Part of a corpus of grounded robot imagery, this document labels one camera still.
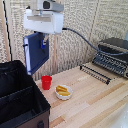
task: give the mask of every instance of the red cup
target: red cup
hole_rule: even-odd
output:
[[[51,86],[52,77],[51,76],[42,76],[41,81],[42,81],[42,88],[44,90],[49,90],[50,86]]]

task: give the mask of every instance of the wooden table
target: wooden table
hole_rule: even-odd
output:
[[[109,128],[128,102],[128,81],[116,77],[109,85],[81,71],[79,67],[52,76],[51,88],[37,85],[51,105],[50,128]],[[59,100],[55,87],[68,85],[71,99]]]

